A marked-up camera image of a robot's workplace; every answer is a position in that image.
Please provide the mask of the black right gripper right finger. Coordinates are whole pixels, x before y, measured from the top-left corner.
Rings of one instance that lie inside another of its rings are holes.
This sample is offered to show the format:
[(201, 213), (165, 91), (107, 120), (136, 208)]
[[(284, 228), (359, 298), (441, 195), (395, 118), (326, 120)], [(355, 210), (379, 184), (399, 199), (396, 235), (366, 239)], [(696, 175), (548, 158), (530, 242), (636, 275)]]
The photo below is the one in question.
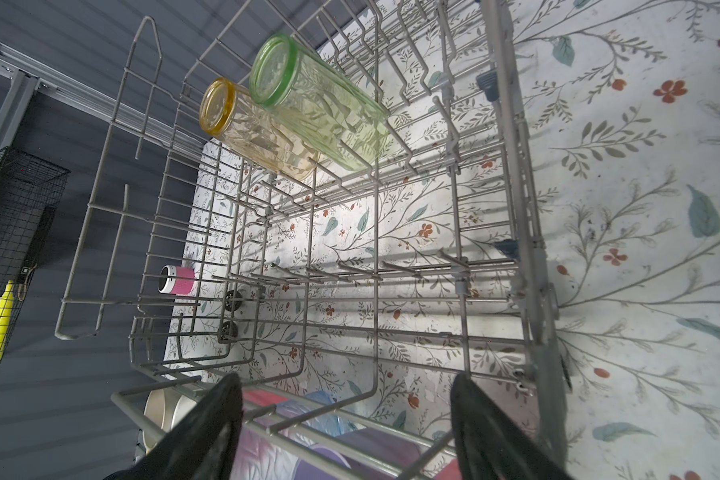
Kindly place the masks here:
[(451, 424), (464, 479), (568, 479), (465, 373), (450, 390)]

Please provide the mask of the green glass tumbler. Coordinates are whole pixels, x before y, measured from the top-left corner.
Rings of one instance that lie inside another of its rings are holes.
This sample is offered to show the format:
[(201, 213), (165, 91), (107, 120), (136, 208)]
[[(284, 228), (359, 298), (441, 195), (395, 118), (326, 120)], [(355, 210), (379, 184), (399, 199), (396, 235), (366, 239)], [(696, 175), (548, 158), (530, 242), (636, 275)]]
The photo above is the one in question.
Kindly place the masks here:
[(342, 168), (375, 165), (389, 140), (387, 111), (290, 36), (271, 36), (255, 58), (254, 102)]

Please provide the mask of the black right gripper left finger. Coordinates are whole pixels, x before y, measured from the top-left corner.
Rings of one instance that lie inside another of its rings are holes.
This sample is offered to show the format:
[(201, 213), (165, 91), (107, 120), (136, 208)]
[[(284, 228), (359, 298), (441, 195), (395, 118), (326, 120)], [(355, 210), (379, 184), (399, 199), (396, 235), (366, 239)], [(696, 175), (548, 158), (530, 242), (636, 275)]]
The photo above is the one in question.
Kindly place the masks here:
[(230, 373), (157, 444), (111, 479), (229, 479), (242, 430), (243, 394)]

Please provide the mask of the yellow glass tumbler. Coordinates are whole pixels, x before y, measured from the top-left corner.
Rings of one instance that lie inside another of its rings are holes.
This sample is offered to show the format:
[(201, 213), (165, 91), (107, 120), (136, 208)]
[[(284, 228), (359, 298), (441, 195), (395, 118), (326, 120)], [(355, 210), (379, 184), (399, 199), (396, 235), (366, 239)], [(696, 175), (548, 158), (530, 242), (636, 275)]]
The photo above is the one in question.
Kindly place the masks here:
[(236, 154), (270, 171), (305, 180), (321, 154), (258, 106), (247, 89), (220, 77), (206, 89), (199, 125)]

